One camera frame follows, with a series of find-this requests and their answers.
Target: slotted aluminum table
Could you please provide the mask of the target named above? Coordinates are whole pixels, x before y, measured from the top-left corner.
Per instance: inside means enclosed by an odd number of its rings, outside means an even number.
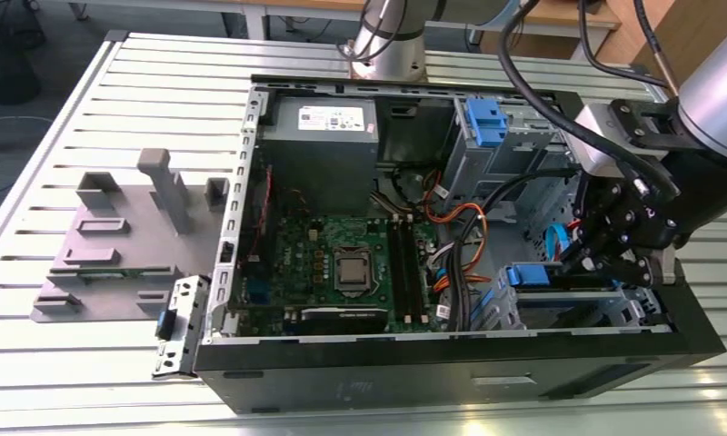
[[[587,65],[521,59],[517,66],[534,87],[577,91],[588,102],[661,98]],[[430,52],[428,72],[434,83],[509,85],[492,56]],[[153,322],[29,320],[81,174],[105,170],[118,183],[147,183],[133,168],[139,148],[158,146],[186,183],[222,175],[250,74],[346,77],[348,67],[330,45],[139,34],[102,44],[0,209],[0,431],[727,434],[727,353],[583,401],[235,417],[198,381],[150,381]],[[727,214],[679,256],[727,346]]]

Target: metal rod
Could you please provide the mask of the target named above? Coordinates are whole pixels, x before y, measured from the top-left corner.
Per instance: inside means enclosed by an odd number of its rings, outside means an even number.
[[[669,68],[669,63],[667,62],[667,58],[663,52],[656,52],[653,54],[653,60],[656,61],[656,66],[659,67],[659,70],[663,72],[669,92],[673,94],[673,96],[679,95],[676,77],[673,76],[673,70]]]

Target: motherboard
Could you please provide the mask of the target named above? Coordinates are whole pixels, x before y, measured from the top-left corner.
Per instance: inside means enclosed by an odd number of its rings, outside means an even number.
[[[434,247],[432,224],[410,219],[282,218],[270,277],[243,279],[239,334],[437,331],[425,268]]]

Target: ram slot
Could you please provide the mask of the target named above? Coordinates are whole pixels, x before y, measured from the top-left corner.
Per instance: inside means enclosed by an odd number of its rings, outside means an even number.
[[[408,311],[408,298],[402,277],[401,238],[398,223],[388,223],[388,253],[389,253],[389,287],[392,289],[392,305],[396,320],[402,321]]]
[[[420,268],[416,261],[416,242],[412,233],[412,223],[401,222],[398,234],[401,236],[402,275],[405,279],[408,313],[412,322],[420,322],[422,318],[422,289],[420,285]]]

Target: green circuit board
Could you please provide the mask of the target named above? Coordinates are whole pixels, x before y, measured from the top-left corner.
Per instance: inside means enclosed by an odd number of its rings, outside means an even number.
[[[437,330],[429,305],[429,287],[425,283],[425,260],[429,245],[434,243],[433,227],[428,223],[412,226],[417,244],[420,287],[422,291],[425,320],[404,322],[393,311],[389,275],[388,222],[374,218],[290,218],[282,219],[277,230],[273,272],[269,283],[246,283],[245,289],[266,293],[261,302],[263,310],[250,310],[243,326],[245,336],[283,335],[283,312],[269,310],[281,306],[365,305],[389,313],[386,332],[430,332]],[[354,297],[345,296],[334,286],[334,251],[366,253],[370,261],[372,289]]]

